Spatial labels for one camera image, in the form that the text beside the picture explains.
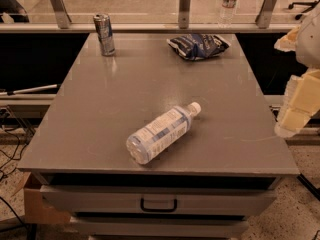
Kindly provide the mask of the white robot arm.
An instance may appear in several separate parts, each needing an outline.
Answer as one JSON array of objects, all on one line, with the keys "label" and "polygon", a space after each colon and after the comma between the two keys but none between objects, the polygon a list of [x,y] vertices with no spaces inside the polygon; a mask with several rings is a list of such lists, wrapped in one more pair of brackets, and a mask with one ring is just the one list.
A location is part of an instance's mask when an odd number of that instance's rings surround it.
[{"label": "white robot arm", "polygon": [[296,60],[307,67],[304,74],[292,75],[287,82],[274,127],[279,137],[288,138],[298,134],[320,110],[320,6],[278,39],[274,48],[294,51]]}]

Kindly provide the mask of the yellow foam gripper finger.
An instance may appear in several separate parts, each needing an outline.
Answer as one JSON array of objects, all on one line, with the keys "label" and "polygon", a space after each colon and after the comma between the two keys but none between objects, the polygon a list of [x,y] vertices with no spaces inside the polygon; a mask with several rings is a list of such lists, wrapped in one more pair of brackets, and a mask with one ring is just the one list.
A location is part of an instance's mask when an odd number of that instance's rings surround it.
[{"label": "yellow foam gripper finger", "polygon": [[274,48],[283,52],[294,51],[299,30],[299,26],[290,30],[286,35],[276,41]]},{"label": "yellow foam gripper finger", "polygon": [[309,68],[300,77],[290,77],[274,131],[279,137],[292,137],[298,134],[319,110],[320,70]]}]

